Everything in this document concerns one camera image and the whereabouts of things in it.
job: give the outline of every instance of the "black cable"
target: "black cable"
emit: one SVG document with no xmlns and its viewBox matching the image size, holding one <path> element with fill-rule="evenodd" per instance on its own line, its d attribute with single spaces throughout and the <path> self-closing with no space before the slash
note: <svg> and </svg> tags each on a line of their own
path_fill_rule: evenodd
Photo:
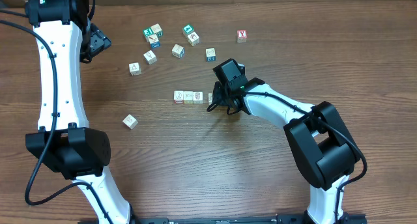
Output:
<svg viewBox="0 0 417 224">
<path fill-rule="evenodd" d="M 93 0 L 93 5 L 91 7 L 91 11 L 90 11 L 90 14 L 89 14 L 90 21 L 93 19 L 95 10 L 96 10 L 96 0 Z"/>
<path fill-rule="evenodd" d="M 19 12 L 13 12 L 13 11 L 4 10 L 4 9 L 0 9 L 0 12 L 5 13 L 5 14 L 14 15 L 14 16 L 21 16 L 21 17 L 27 18 L 27 16 L 25 14 L 19 13 Z"/>
<path fill-rule="evenodd" d="M 365 176 L 366 172 L 367 172 L 367 162 L 366 162 L 366 158 L 365 158 L 364 154 L 362 153 L 362 151 L 350 139 L 348 139 L 345 135 L 343 135 L 337 129 L 335 129 L 332 126 L 330 126 L 329 124 L 327 124 L 325 121 L 323 121 L 320 118 L 314 116 L 313 114 L 308 113 L 307 111 L 304 111 L 303 109 L 300 109 L 296 105 L 293 105 L 293 104 L 289 103 L 287 100 L 284 100 L 283 98 L 281 98 L 279 96 L 276 96 L 275 94 L 270 94 L 270 93 L 267 93 L 267 92 L 243 92 L 242 94 L 239 94 L 239 95 L 236 95 L 236 96 L 229 96 L 229 97 L 230 98 L 234 98 L 234 97 L 237 97 L 237 96 L 244 97 L 244 96 L 249 95 L 249 94 L 250 95 L 261 95 L 261 96 L 267 96 L 267 97 L 274 98 L 274 99 L 280 101 L 281 103 L 287 105 L 288 107 L 294 109 L 295 111 L 297 111 L 299 113 L 302 113 L 302 114 L 305 114 L 305 115 L 310 115 L 310 117 L 312 119 L 314 119 L 319 124 L 324 126 L 328 131 L 331 131 L 331 132 L 339 135 L 340 137 L 342 137 L 344 140 L 346 140 L 346 143 L 350 146 L 350 148 L 355 150 L 359 154 L 359 157 L 362 160 L 362 163 L 364 164 L 364 168 L 362 169 L 362 172 L 358 176 L 340 184 L 339 187 L 337 188 L 334 216 L 335 216 L 335 223 L 336 224 L 339 223 L 338 208 L 339 208 L 340 193 L 342 192 L 342 189 L 346 185 L 351 184 L 353 182 L 356 182 L 357 180 L 360 180 L 361 178 L 363 178 Z M 209 107 L 207 108 L 207 111 L 208 112 L 213 111 L 218 106 L 220 101 L 221 101 L 221 99 L 218 100 L 217 102 L 213 102 L 212 104 L 210 104 Z"/>
<path fill-rule="evenodd" d="M 57 108 L 58 108 L 58 78 L 57 78 L 57 67 L 56 67 L 56 64 L 55 64 L 55 56 L 52 53 L 51 48 L 49 47 L 48 43 L 45 42 L 45 40 L 41 36 L 39 36 L 38 34 L 36 34 L 35 32 L 33 32 L 32 30 L 30 30 L 30 29 L 28 29 L 26 27 L 23 27 L 21 25 L 18 25 L 18 24 L 9 22 L 9 21 L 0 20 L 0 23 L 2 23 L 4 25 L 9 25 L 11 27 L 20 29 L 22 31 L 25 31 L 25 32 L 33 35 L 35 38 L 37 38 L 44 45 L 44 47 L 46 48 L 46 51 L 48 52 L 48 55 L 49 55 L 49 57 L 51 59 L 51 65 L 52 65 L 52 76 L 53 76 L 53 111 L 52 111 L 51 131 L 50 131 L 50 135 L 48 137 L 48 140 L 46 141 L 45 148 L 42 151 L 42 153 L 41 153 L 41 155 L 40 155 L 40 157 L 38 159 L 38 162 L 36 163 L 35 168 L 33 169 L 32 175 L 31 175 L 31 177 L 30 177 L 30 179 L 29 179 L 29 181 L 27 183 L 27 187 L 26 187 L 26 190 L 25 190 L 25 201 L 26 201 L 26 203 L 29 204 L 29 205 L 32 205 L 32 206 L 44 204 L 44 203 L 52 200 L 56 196 L 62 194 L 66 190 L 68 190 L 70 188 L 73 188 L 74 186 L 84 185 L 84 186 L 87 186 L 87 189 L 91 190 L 91 193 L 94 195 L 94 197 L 95 197 L 95 199 L 96 199 L 96 201 L 97 201 L 97 203 L 98 203 L 101 211 L 104 214 L 104 217 L 107 218 L 107 220 L 109 221 L 110 224 L 113 224 L 113 222 L 110 220 L 110 217 L 109 217 L 108 213 L 104 209 L 103 204 L 101 203 L 100 198 L 98 197 L 97 193 L 95 192 L 95 190 L 93 189 L 93 187 L 89 183 L 87 183 L 87 182 L 75 182 L 73 184 L 70 184 L 70 185 L 64 187 L 63 189 L 60 189 L 59 191 L 55 192 L 54 194 L 50 195 L 49 197 L 46 197 L 45 199 L 42 199 L 41 201 L 31 201 L 30 200 L 29 194 L 31 192 L 31 188 L 32 188 L 33 182 L 35 181 L 36 174 L 38 173 L 39 168 L 42 165 L 42 162 L 44 160 L 44 157 L 46 155 L 46 152 L 48 151 L 48 148 L 51 145 L 51 141 L 52 141 L 53 135 L 55 133 L 56 125 L 57 125 L 57 117 L 58 117 L 58 110 L 57 110 Z"/>
</svg>

